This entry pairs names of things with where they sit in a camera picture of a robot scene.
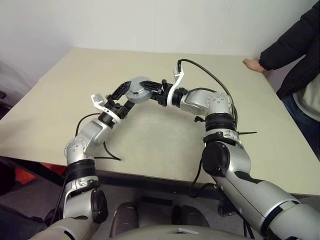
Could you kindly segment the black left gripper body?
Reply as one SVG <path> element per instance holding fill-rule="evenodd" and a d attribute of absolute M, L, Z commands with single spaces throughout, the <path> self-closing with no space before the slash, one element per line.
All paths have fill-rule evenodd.
<path fill-rule="evenodd" d="M 105 103 L 105 107 L 115 113 L 120 119 L 124 119 L 128 113 L 124 112 L 124 105 L 115 102 L 115 100 L 111 99 L 111 95 L 106 96 L 107 102 Z"/>

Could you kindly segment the person's right hand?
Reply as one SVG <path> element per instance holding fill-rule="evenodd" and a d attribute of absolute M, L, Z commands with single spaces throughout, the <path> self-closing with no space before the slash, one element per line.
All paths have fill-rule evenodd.
<path fill-rule="evenodd" d="M 252 58 L 252 59 L 245 58 L 242 62 L 245 64 L 245 66 L 248 69 L 250 69 L 254 72 L 258 72 L 258 73 L 263 74 L 267 71 L 259 64 L 259 60 L 257 58 Z"/>

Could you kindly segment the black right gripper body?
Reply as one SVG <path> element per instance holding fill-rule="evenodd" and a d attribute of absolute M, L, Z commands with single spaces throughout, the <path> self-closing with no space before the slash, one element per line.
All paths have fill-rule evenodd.
<path fill-rule="evenodd" d="M 173 84 L 168 83 L 165 79 L 161 81 L 160 87 L 158 89 L 158 95 L 156 101 L 159 105 L 166 107 L 168 105 L 168 95 L 172 88 Z"/>

